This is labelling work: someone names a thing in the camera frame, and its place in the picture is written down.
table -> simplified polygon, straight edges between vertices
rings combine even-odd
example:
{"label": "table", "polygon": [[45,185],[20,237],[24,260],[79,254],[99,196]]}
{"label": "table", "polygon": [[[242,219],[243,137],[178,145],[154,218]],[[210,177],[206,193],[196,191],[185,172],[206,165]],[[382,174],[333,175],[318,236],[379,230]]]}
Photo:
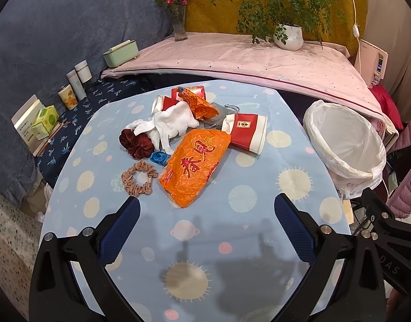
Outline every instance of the table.
{"label": "table", "polygon": [[[153,194],[139,197],[140,219],[107,271],[146,322],[269,322],[308,269],[274,214],[274,198],[284,191],[318,224],[348,234],[337,192],[277,91],[226,80],[187,85],[204,85],[209,102],[267,115],[263,152],[256,156],[230,146],[185,209],[154,180]],[[108,103],[94,114],[58,178],[42,236],[95,227],[127,199],[120,175],[135,160],[118,136],[128,123],[150,116],[159,94],[170,96],[170,87]],[[139,184],[146,180],[135,177]],[[89,307],[100,312],[80,266],[73,266]],[[326,306],[341,267],[336,263],[315,312]]]}

white plastic bag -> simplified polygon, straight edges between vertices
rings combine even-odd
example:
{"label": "white plastic bag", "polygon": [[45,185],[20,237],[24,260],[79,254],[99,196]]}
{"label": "white plastic bag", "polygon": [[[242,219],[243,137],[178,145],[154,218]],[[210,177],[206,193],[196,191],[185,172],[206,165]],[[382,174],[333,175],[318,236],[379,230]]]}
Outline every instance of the white plastic bag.
{"label": "white plastic bag", "polygon": [[366,118],[318,100],[307,109],[304,128],[344,199],[359,197],[363,189],[381,182],[386,150]]}

green plastic box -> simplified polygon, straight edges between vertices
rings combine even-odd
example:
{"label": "green plastic box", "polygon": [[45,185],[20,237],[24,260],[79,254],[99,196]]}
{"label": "green plastic box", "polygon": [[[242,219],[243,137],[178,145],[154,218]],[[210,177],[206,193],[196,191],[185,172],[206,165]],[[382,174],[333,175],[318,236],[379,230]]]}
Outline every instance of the green plastic box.
{"label": "green plastic box", "polygon": [[103,56],[107,66],[115,68],[138,56],[137,42],[135,40],[122,42],[110,48]]}

gray cloth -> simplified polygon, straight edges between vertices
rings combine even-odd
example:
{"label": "gray cloth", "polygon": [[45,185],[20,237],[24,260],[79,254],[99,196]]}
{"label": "gray cloth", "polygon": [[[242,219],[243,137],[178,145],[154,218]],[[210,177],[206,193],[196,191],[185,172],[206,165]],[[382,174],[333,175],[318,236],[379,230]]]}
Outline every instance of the gray cloth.
{"label": "gray cloth", "polygon": [[19,206],[35,177],[11,122],[32,94],[62,112],[58,90],[75,64],[86,59],[96,78],[110,47],[135,39],[142,49],[171,32],[155,0],[9,0],[0,14],[0,193]]}
{"label": "gray cloth", "polygon": [[206,120],[202,120],[204,123],[204,127],[207,130],[220,130],[222,129],[222,124],[226,115],[236,114],[240,111],[240,108],[235,105],[219,105],[217,103],[211,103],[215,107],[219,114],[213,118],[209,118]]}

white glove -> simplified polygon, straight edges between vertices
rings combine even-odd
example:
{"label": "white glove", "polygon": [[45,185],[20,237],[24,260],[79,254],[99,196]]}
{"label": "white glove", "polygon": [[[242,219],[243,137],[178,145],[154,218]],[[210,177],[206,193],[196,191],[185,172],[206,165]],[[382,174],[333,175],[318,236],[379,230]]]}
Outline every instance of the white glove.
{"label": "white glove", "polygon": [[[144,123],[146,121],[144,120],[135,120],[132,123],[130,123],[129,125],[127,125],[125,128],[129,129],[129,130],[134,130],[138,125],[140,125],[141,123]],[[153,143],[153,146],[155,147],[155,151],[160,150],[159,147],[159,143],[160,143],[160,138],[159,138],[159,132],[156,128],[152,129],[151,131],[146,133],[148,135],[148,137],[150,138],[150,140]]]}
{"label": "white glove", "polygon": [[197,128],[200,123],[193,117],[187,102],[179,102],[169,107],[166,111],[157,112],[152,120],[140,123],[134,129],[134,135],[156,129],[159,132],[161,144],[165,152],[172,155],[170,139],[176,135],[186,134],[188,127]]}

